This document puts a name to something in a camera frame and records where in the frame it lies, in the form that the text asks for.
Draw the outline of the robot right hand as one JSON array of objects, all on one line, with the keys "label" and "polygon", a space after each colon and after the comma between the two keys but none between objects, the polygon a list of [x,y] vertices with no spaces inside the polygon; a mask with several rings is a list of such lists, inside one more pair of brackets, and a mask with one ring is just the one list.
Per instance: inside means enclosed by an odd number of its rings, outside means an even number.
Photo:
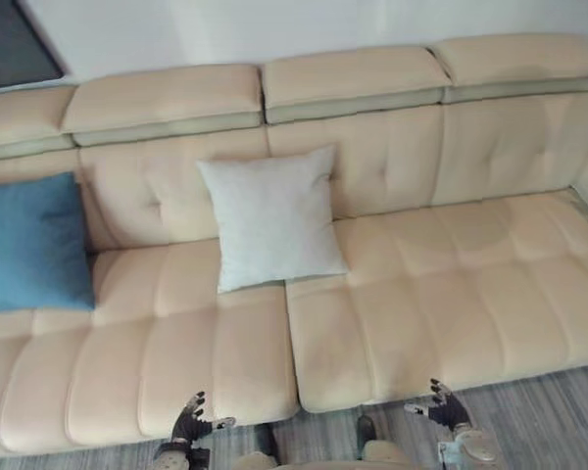
[{"label": "robot right hand", "polygon": [[444,383],[431,378],[430,390],[433,392],[433,405],[407,403],[404,405],[404,410],[424,416],[436,424],[448,428],[452,433],[472,426],[465,406]]}]

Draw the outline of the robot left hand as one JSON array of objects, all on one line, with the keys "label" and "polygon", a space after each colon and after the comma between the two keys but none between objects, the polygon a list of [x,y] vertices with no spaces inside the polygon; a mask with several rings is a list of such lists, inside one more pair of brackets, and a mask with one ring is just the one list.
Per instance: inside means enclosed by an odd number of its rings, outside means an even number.
[{"label": "robot left hand", "polygon": [[225,417],[214,421],[202,418],[206,393],[195,394],[177,416],[171,431],[171,442],[191,445],[212,434],[214,431],[232,428],[236,424],[234,417]]}]

